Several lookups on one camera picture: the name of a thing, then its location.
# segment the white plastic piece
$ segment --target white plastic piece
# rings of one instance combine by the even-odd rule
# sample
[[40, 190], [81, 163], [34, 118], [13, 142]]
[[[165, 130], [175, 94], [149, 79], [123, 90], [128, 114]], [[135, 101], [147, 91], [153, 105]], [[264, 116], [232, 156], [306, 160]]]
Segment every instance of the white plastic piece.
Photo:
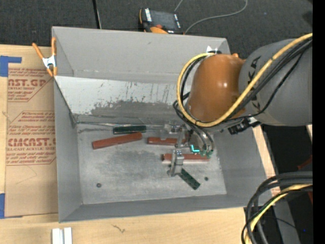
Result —
[[52, 244], [72, 244], [72, 228], [52, 229]]

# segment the black cable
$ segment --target black cable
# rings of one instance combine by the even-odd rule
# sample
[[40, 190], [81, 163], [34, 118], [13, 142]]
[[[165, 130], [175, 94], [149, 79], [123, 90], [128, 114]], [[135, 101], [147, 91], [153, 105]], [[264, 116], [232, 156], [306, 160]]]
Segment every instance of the black cable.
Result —
[[[251, 197], [247, 204], [246, 208], [246, 219], [250, 219], [250, 213], [253, 209], [253, 203], [255, 204], [255, 207], [258, 206], [258, 198], [263, 192], [270, 190], [274, 187], [279, 186], [288, 186], [288, 185], [294, 185], [294, 184], [301, 184], [301, 183], [308, 183], [312, 184], [312, 172], [290, 172], [290, 173], [284, 173], [280, 175], [276, 175], [273, 177], [270, 177], [269, 179], [265, 180], [257, 189], [256, 193]], [[252, 235], [252, 231], [250, 228], [247, 228], [248, 235], [251, 238], [254, 238]]]
[[[291, 190], [291, 191], [288, 191], [288, 193], [290, 193], [290, 192], [296, 192], [296, 191], [299, 191], [299, 190]], [[253, 243], [253, 244], [257, 244], [257, 242], [256, 242], [256, 239], [255, 239], [255, 237], [253, 236], [253, 233], [252, 233], [252, 231], [251, 231], [251, 229], [250, 229], [250, 227], [248, 226], [251, 222], [252, 222], [252, 220], [254, 220], [271, 202], [273, 202], [274, 201], [274, 199], [275, 198], [277, 198], [278, 197], [278, 195], [275, 195], [274, 197], [272, 197], [270, 200], [268, 200], [263, 206], [262, 206], [262, 208], [258, 211], [258, 212], [256, 212], [251, 218], [248, 218], [248, 219], [246, 219], [246, 224], [245, 224], [245, 226], [244, 226], [244, 228], [243, 228], [243, 230], [242, 230], [242, 232], [241, 232], [241, 241], [242, 241], [242, 243], [243, 244], [245, 244], [245, 239], [244, 239], [244, 230], [245, 230], [245, 228], [246, 228], [246, 230], [247, 230], [247, 233], [248, 233], [248, 235], [249, 235], [249, 238], [250, 238], [250, 240], [251, 240], [251, 242]]]
[[261, 91], [261, 89], [276, 75], [286, 64], [288, 64], [292, 59], [294, 59], [299, 54], [302, 55], [310, 46], [312, 45], [312, 40], [306, 40], [303, 41], [300, 45], [296, 46], [293, 50], [291, 50], [289, 53], [287, 53], [283, 59], [281, 59], [275, 67], [273, 67], [273, 70], [265, 77], [264, 80], [262, 80], [256, 88], [250, 93], [248, 97], [246, 97], [243, 102], [238, 105], [238, 107], [229, 115], [228, 118], [231, 118], [235, 114], [237, 114], [241, 109], [243, 109], [252, 98], [254, 98], [257, 93]]
[[[313, 181], [312, 179], [310, 181], [304, 181], [304, 182], [301, 182], [301, 183], [307, 183], [307, 184], [312, 184]], [[304, 190], [307, 190], [307, 188], [302, 188], [300, 189], [300, 191], [304, 191]], [[258, 208], [258, 197], [256, 198], [256, 200], [254, 201], [254, 209]], [[260, 237], [261, 237], [261, 240], [262, 240], [262, 243], [263, 244], [269, 244], [268, 240], [267, 240], [267, 237], [265, 236], [265, 233], [264, 233], [264, 230], [263, 230], [263, 227], [262, 227], [262, 224], [260, 221], [257, 222], [256, 224], [256, 229], [257, 229], [257, 232], [259, 233]]]
[[299, 60], [300, 58], [302, 57], [303, 55], [303, 52], [301, 52], [301, 55], [299, 57], [299, 59], [295, 62], [295, 64], [291, 67], [291, 69], [287, 72], [287, 74], [283, 77], [283, 79], [280, 81], [280, 83], [277, 85], [277, 87], [275, 88], [275, 90], [273, 91], [272, 95], [270, 96], [268, 102], [266, 103], [266, 105], [263, 107], [263, 109], [259, 112], [259, 113], [256, 113], [256, 114], [253, 114], [253, 115], [247, 115], [247, 116], [242, 116], [242, 117], [236, 117], [236, 118], [231, 118], [231, 119], [226, 119], [224, 120], [223, 122], [220, 122], [219, 124], [215, 125], [215, 126], [218, 126], [220, 124], [224, 124], [224, 123], [228, 123], [228, 122], [232, 122], [232, 121], [235, 121], [235, 120], [240, 120], [240, 119], [245, 119], [245, 118], [250, 118], [250, 117], [255, 117], [255, 116], [258, 116], [260, 114], [262, 114], [268, 107], [269, 105], [271, 104], [273, 98], [275, 97], [276, 93], [278, 92], [278, 90], [280, 89], [280, 87], [283, 85], [283, 83], [285, 82], [285, 80], [288, 78], [289, 74], [295, 69], [295, 67], [297, 66], [297, 64], [299, 63]]
[[[294, 50], [292, 50], [291, 52], [287, 53], [285, 55], [285, 57], [280, 61], [278, 62], [278, 64], [274, 67], [274, 71], [271, 71], [271, 76], [270, 74], [263, 80], [261, 81], [261, 83], [254, 89], [254, 91], [248, 96], [248, 98], [245, 99], [244, 102], [242, 102], [231, 114], [230, 116], [220, 122], [219, 124], [216, 124], [212, 127], [215, 127], [215, 126], [218, 126], [220, 124], [225, 124], [225, 123], [228, 123], [228, 122], [232, 122], [232, 121], [236, 121], [236, 120], [243, 120], [245, 118], [250, 118], [250, 117], [255, 117], [261, 113], [263, 113], [267, 108], [268, 106], [270, 105], [270, 103], [272, 102], [275, 94], [278, 92], [279, 88], [283, 85], [283, 83], [285, 82], [285, 80], [287, 79], [288, 75], [285, 75], [285, 77], [281, 80], [281, 82], [278, 84], [277, 88], [274, 90], [273, 94], [271, 95], [271, 97], [269, 98], [267, 104], [264, 106], [264, 108], [259, 112], [259, 113], [256, 113], [256, 114], [253, 114], [253, 115], [247, 115], [247, 116], [242, 116], [242, 117], [237, 117], [237, 118], [231, 118], [232, 116], [234, 116], [236, 113], [238, 113], [238, 111], [240, 111], [245, 105], [248, 104], [248, 102], [256, 96], [256, 94], [265, 86], [265, 84], [281, 69], [283, 68], [283, 66], [285, 66], [288, 62], [290, 62], [292, 59], [294, 59], [297, 55], [300, 54], [303, 55], [303, 53], [312, 45], [312, 40], [306, 40], [304, 41], [303, 43], [301, 43], [298, 47], [296, 47]], [[299, 60], [300, 60], [301, 57], [299, 57], [299, 59], [295, 62], [295, 64], [293, 65], [293, 67], [289, 70], [289, 73], [291, 73], [294, 68], [297, 66]], [[194, 65], [191, 65], [188, 70], [191, 71], [193, 66]], [[187, 79], [188, 77], [188, 70], [186, 71], [185, 73], [185, 77]], [[185, 86], [185, 82], [182, 82], [182, 92], [184, 90], [184, 86]]]
[[192, 69], [194, 68], [194, 66], [201, 60], [202, 58], [198, 58], [196, 59], [189, 67], [188, 69], [186, 70], [186, 73], [184, 75], [184, 78], [183, 78], [183, 81], [182, 81], [182, 86], [181, 86], [181, 93], [180, 93], [180, 96], [181, 96], [181, 102], [183, 104], [183, 93], [184, 93], [184, 88], [185, 88], [185, 85], [186, 85], [186, 81], [187, 81], [187, 78], [190, 74], [190, 72], [192, 71]]
[[97, 29], [102, 29], [102, 24], [101, 24], [100, 15], [99, 15], [99, 12], [97, 9], [96, 0], [92, 0], [92, 6], [93, 6], [93, 11], [95, 13]]

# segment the robotic arm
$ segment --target robotic arm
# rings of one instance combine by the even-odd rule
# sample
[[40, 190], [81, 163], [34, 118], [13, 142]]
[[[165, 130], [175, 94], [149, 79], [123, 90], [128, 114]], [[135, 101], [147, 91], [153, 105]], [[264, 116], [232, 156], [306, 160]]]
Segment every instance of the robotic arm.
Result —
[[[184, 94], [195, 65], [190, 92]], [[246, 60], [215, 52], [194, 57], [178, 78], [174, 108], [201, 139], [209, 138], [208, 131], [228, 128], [234, 134], [252, 123], [311, 124], [312, 34], [264, 46]], [[213, 149], [212, 140], [197, 141], [201, 151]]]

